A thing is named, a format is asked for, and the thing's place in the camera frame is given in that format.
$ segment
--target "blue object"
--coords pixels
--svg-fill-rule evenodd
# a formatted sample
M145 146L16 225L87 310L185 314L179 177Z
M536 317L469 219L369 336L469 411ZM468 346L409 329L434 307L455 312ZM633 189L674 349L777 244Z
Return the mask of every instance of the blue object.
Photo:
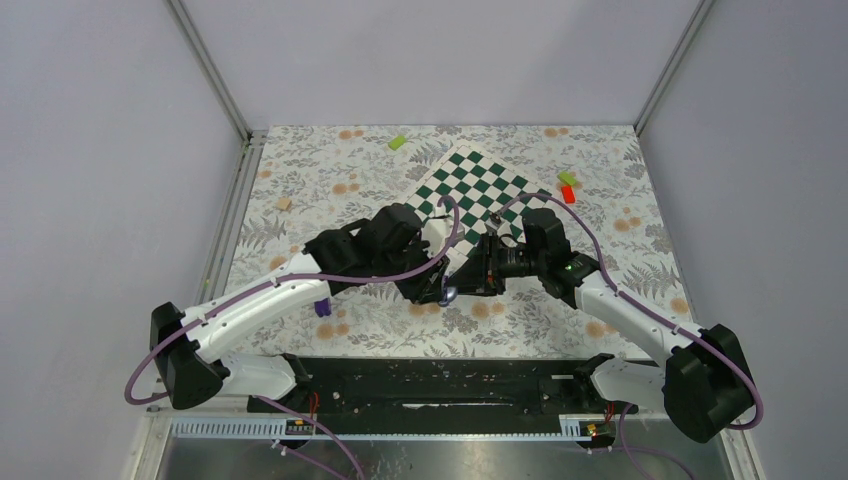
M333 313L333 309L330 307L330 299L325 298L324 300L318 300L315 302L315 313L318 314L319 317L328 317Z

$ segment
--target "chessboard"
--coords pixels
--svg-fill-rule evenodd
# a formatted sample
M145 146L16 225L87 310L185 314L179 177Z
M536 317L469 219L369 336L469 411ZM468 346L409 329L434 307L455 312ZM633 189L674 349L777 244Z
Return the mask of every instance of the chessboard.
M465 226L465 239L455 247L455 253L467 257L486 233L486 220L507 202L522 193L544 193L538 181L531 179L514 165L471 144L455 145L433 163L411 189L399 200L424 219L433 215L442 195L450 195L460 209L460 222ZM502 215L504 225L498 230L524 241L521 215L544 202L538 198L522 199Z

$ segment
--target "orange block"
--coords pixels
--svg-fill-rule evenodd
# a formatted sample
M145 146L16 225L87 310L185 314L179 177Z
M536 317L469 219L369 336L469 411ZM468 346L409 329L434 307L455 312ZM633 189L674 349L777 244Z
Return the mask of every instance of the orange block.
M563 185L562 199L565 200L565 203L574 203L577 201L577 198L574 196L574 190L569 185Z

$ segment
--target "table surface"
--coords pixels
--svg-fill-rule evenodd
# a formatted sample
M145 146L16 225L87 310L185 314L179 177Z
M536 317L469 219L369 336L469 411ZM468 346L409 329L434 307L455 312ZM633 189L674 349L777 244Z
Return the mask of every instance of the table surface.
M387 143L405 135L397 152ZM472 143L559 191L579 180L574 209L595 231L613 278L689 320L689 306L638 140L625 126L277 126L268 133L227 292L279 267L319 232L398 201L452 145ZM275 204L292 199L289 211ZM594 254L558 212L572 247ZM589 315L550 298L536 279L512 279L500 297L461 297L447 308L411 305L394 285L349 289L333 315L312 306L263 327L237 351L265 355L646 358Z

